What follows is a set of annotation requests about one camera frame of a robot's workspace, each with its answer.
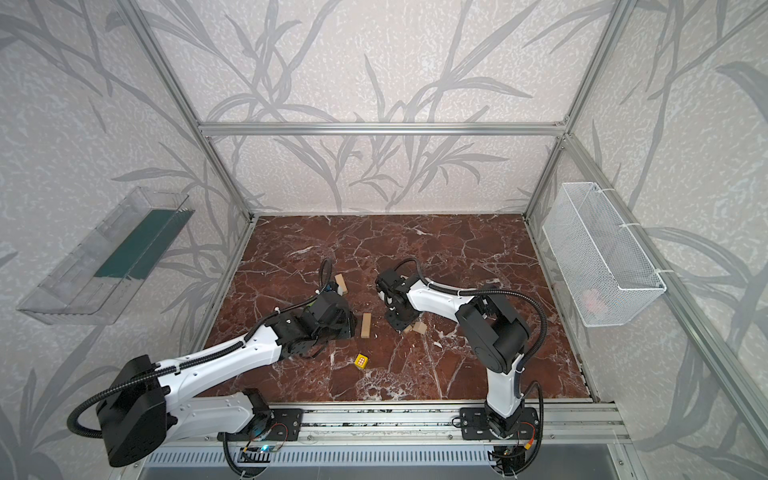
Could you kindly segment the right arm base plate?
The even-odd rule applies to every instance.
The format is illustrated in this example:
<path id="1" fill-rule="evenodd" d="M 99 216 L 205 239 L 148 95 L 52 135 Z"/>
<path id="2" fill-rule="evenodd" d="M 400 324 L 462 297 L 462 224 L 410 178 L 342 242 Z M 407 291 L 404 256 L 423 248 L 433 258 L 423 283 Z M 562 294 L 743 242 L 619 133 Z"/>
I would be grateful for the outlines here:
<path id="1" fill-rule="evenodd" d="M 463 440 L 508 440 L 527 442 L 536 435 L 538 412 L 520 407 L 509 418 L 502 418 L 489 408 L 461 408 L 459 427 Z"/>

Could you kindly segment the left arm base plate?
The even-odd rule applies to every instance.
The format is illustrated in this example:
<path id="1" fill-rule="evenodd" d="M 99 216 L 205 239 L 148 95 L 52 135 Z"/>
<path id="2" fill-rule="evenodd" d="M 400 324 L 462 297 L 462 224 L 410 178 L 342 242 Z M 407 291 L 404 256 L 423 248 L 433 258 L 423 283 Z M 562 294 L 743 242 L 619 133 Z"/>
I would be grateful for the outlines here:
<path id="1" fill-rule="evenodd" d="M 240 432 L 230 434 L 233 441 L 297 441 L 304 410 L 278 408 L 269 413 L 258 413 Z"/>

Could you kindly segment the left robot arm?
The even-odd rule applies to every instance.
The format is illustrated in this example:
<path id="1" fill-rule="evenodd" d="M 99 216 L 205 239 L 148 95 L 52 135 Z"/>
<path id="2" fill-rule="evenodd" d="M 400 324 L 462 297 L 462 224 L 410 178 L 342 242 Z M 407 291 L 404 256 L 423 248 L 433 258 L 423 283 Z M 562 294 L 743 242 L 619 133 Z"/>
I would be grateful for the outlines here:
<path id="1" fill-rule="evenodd" d="M 273 312 L 254 330 L 222 344 L 159 363 L 146 355 L 129 361 L 114 381 L 124 388 L 96 408 L 109 464 L 127 466 L 167 441 L 252 435 L 270 416 L 256 390 L 224 397 L 203 397 L 202 392 L 249 370 L 349 339 L 355 329 L 347 300 L 323 291 L 295 309 Z"/>

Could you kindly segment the plain wooden block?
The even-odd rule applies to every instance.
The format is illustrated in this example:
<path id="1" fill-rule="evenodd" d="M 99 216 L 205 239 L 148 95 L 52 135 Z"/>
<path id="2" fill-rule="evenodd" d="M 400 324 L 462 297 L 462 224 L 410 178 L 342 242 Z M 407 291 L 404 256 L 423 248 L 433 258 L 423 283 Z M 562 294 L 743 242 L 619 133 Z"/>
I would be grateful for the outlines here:
<path id="1" fill-rule="evenodd" d="M 335 275 L 335 282 L 337 284 L 337 291 L 338 294 L 341 296 L 345 296 L 348 293 L 348 288 L 345 282 L 345 279 L 342 274 L 336 274 Z"/>
<path id="2" fill-rule="evenodd" d="M 362 315 L 362 326 L 361 326 L 361 334 L 360 336 L 363 339 L 369 339 L 371 336 L 371 326 L 372 326 L 372 314 L 369 312 L 366 312 Z"/>

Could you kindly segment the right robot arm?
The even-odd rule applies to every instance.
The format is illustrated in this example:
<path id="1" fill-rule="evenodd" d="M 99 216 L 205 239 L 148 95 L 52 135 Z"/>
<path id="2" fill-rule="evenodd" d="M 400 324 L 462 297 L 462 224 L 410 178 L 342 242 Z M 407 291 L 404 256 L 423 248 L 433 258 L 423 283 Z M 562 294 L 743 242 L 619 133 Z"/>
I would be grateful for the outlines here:
<path id="1" fill-rule="evenodd" d="M 510 422 L 520 415 L 523 394 L 525 347 L 530 327 L 499 290 L 466 290 L 423 280 L 414 274 L 404 277 L 394 269 L 375 280 L 385 318 L 397 331 L 412 326 L 424 313 L 447 318 L 462 329 L 472 351 L 486 367 L 487 415 Z"/>

